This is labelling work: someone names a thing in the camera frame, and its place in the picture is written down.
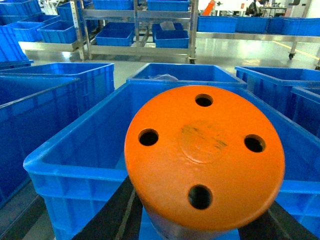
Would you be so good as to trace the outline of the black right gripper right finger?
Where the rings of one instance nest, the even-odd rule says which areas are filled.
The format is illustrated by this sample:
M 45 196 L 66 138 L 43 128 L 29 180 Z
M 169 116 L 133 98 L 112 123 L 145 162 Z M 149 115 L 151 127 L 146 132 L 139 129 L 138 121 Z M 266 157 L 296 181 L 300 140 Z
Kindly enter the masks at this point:
M 318 240 L 276 201 L 256 220 L 237 229 L 241 240 Z

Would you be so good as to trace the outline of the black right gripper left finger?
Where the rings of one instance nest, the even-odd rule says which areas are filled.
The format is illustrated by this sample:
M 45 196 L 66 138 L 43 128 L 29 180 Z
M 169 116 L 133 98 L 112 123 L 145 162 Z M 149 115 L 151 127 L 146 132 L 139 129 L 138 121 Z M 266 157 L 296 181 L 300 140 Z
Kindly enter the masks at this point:
M 74 240 L 137 240 L 143 205 L 129 177 Z

